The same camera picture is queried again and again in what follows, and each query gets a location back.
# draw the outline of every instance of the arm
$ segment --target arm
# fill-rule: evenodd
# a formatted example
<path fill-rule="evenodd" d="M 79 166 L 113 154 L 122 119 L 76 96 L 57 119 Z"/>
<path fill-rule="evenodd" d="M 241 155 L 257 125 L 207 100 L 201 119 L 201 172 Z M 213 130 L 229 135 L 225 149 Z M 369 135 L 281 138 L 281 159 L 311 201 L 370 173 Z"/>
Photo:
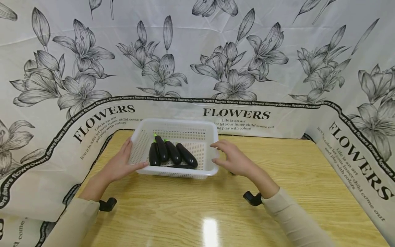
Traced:
<path fill-rule="evenodd" d="M 281 189 L 269 174 L 253 163 L 236 145 L 221 140 L 211 144 L 226 154 L 226 160 L 213 162 L 236 175 L 250 179 L 262 195 L 267 212 L 279 223 L 295 247 L 334 246 L 329 236 L 287 193 Z"/>
<path fill-rule="evenodd" d="M 114 181 L 142 169 L 147 162 L 128 164 L 132 142 L 130 138 L 120 151 L 94 175 L 78 198 L 72 200 L 56 226 L 45 240 L 43 247 L 80 246 L 89 228 L 95 223 L 99 212 L 99 200 L 106 188 Z"/>

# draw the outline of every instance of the lily flower illustration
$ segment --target lily flower illustration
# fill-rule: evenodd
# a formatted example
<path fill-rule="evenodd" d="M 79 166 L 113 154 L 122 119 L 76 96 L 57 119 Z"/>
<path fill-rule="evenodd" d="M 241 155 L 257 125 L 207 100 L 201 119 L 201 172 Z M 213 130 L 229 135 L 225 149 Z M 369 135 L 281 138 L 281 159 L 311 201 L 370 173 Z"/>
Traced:
<path fill-rule="evenodd" d="M 376 65 L 370 74 L 360 70 L 358 79 L 371 104 L 395 89 L 395 73 L 392 71 L 382 72 L 379 65 Z"/>
<path fill-rule="evenodd" d="M 125 46 L 120 43 L 121 46 L 117 46 L 127 58 L 129 58 L 134 65 L 139 67 L 140 69 L 144 69 L 147 55 L 145 52 L 145 47 L 143 43 L 138 39 L 134 45 L 131 42 L 129 46 Z"/>
<path fill-rule="evenodd" d="M 100 46 L 96 46 L 96 38 L 93 32 L 76 19 L 74 19 L 74 33 L 74 40 L 66 36 L 56 36 L 53 38 L 53 41 L 75 53 L 79 71 L 82 72 L 92 68 L 97 72 L 98 77 L 102 77 L 104 68 L 99 61 L 102 59 L 114 59 L 115 55 Z"/>
<path fill-rule="evenodd" d="M 19 120 L 11 124 L 10 128 L 7 129 L 0 120 L 0 179 L 21 166 L 20 163 L 12 158 L 10 151 L 26 146 L 33 138 L 33 135 L 27 131 L 17 131 L 22 126 L 34 128 L 29 122 Z"/>
<path fill-rule="evenodd" d="M 337 83 L 339 83 L 339 87 L 342 87 L 345 80 L 344 77 L 341 76 L 341 73 L 350 61 L 351 59 L 347 59 L 335 68 L 331 66 L 323 67 L 313 72 L 303 82 L 310 82 L 313 88 L 319 88 L 327 92 L 333 90 Z"/>
<path fill-rule="evenodd" d="M 235 0 L 197 0 L 192 8 L 192 14 L 202 17 L 211 16 L 217 5 L 231 16 L 236 16 L 239 12 Z"/>
<path fill-rule="evenodd" d="M 218 100 L 250 100 L 256 101 L 255 93 L 247 91 L 252 86 L 255 78 L 244 73 L 240 75 L 237 70 L 230 70 L 228 74 L 228 81 L 220 81 L 215 84 L 214 90 L 219 93 L 214 94 L 212 98 Z"/>
<path fill-rule="evenodd" d="M 67 76 L 63 84 L 69 93 L 59 98 L 58 106 L 61 110 L 69 108 L 66 115 L 67 119 L 70 119 L 96 100 L 111 97 L 111 94 L 107 91 L 93 90 L 96 85 L 96 78 L 90 75 L 80 75 L 78 81 Z"/>
<path fill-rule="evenodd" d="M 191 69 L 201 75 L 208 75 L 222 81 L 222 76 L 228 75 L 230 67 L 238 63 L 246 52 L 237 54 L 237 47 L 233 42 L 227 42 L 225 46 L 218 46 L 210 57 L 200 55 L 201 64 L 191 64 Z"/>
<path fill-rule="evenodd" d="M 395 101 L 388 100 L 379 109 L 369 103 L 358 107 L 360 115 L 348 116 L 387 161 L 392 153 L 388 136 L 395 136 Z"/>
<path fill-rule="evenodd" d="M 60 96 L 58 87 L 51 73 L 48 77 L 31 72 L 37 68 L 37 62 L 28 60 L 25 63 L 25 80 L 10 81 L 10 83 L 22 93 L 14 98 L 14 104 L 21 107 L 29 107 L 38 102 Z"/>
<path fill-rule="evenodd" d="M 180 79 L 188 83 L 184 74 L 174 73 L 174 67 L 173 55 L 166 54 L 160 59 L 160 62 L 156 60 L 148 62 L 141 72 L 141 75 L 149 76 L 151 80 L 155 82 L 154 88 L 156 88 L 158 92 L 163 92 L 165 85 L 181 87 L 182 83 Z"/>
<path fill-rule="evenodd" d="M 298 60 L 302 64 L 303 70 L 306 75 L 311 75 L 319 66 L 321 66 L 323 60 L 327 56 L 329 45 L 323 46 L 320 49 L 308 51 L 302 48 L 301 52 L 297 51 Z"/>
<path fill-rule="evenodd" d="M 276 23 L 270 30 L 267 37 L 262 41 L 256 35 L 247 37 L 250 45 L 254 48 L 255 54 L 248 66 L 248 71 L 251 71 L 258 81 L 267 81 L 269 64 L 286 64 L 289 58 L 277 49 L 282 45 L 284 40 L 284 32 L 281 31 L 281 26 Z"/>

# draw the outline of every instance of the eggplant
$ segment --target eggplant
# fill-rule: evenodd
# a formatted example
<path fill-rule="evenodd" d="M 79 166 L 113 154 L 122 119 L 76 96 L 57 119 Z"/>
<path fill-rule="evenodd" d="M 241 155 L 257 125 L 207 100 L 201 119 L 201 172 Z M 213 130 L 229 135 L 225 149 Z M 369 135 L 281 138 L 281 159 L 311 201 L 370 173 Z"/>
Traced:
<path fill-rule="evenodd" d="M 158 144 L 156 143 L 156 141 L 151 143 L 151 147 L 149 149 L 148 160 L 149 160 L 150 166 L 160 166 Z"/>
<path fill-rule="evenodd" d="M 181 143 L 177 143 L 176 147 L 180 152 L 182 158 L 184 159 L 185 163 L 187 163 L 189 166 L 192 166 L 194 168 L 198 167 L 198 161 L 190 153 L 190 151 L 188 151 Z"/>
<path fill-rule="evenodd" d="M 167 152 L 169 153 L 170 159 L 173 161 L 175 165 L 179 165 L 182 162 L 181 155 L 178 152 L 177 148 L 174 144 L 169 140 L 164 140 L 165 146 L 167 148 Z"/>
<path fill-rule="evenodd" d="M 168 166 L 168 167 L 182 168 L 182 169 L 193 169 L 193 170 L 195 170 L 195 168 L 193 166 L 189 166 L 189 165 L 173 165 L 173 166 Z"/>
<path fill-rule="evenodd" d="M 169 154 L 167 153 L 167 148 L 165 146 L 165 142 L 162 140 L 162 137 L 158 136 L 154 133 L 155 141 L 158 144 L 158 152 L 159 158 L 162 162 L 166 162 L 169 160 Z"/>

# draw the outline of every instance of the table surface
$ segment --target table surface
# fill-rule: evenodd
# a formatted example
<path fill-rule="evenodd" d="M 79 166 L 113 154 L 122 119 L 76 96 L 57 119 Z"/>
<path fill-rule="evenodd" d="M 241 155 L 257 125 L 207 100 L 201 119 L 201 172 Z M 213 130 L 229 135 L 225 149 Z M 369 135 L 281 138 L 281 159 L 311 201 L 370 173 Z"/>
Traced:
<path fill-rule="evenodd" d="M 132 133 L 115 133 L 80 191 Z M 339 246 L 388 246 L 313 142 L 220 139 L 237 144 L 263 167 Z M 134 173 L 108 187 L 103 199 L 118 203 L 111 212 L 99 212 L 83 246 L 291 246 L 262 205 L 243 199 L 247 190 L 258 192 L 247 178 L 223 168 L 206 180 Z"/>

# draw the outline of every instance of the person's left hand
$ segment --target person's left hand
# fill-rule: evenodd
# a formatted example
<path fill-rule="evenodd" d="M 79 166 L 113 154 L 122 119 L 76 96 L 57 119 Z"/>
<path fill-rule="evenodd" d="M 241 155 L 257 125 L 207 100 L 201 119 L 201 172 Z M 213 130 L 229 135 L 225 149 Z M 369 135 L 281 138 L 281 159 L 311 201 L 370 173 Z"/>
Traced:
<path fill-rule="evenodd" d="M 103 169 L 96 175 L 106 180 L 108 183 L 118 181 L 128 174 L 148 166 L 148 162 L 129 164 L 130 152 L 132 151 L 132 141 L 127 138 L 119 152 L 108 161 Z"/>

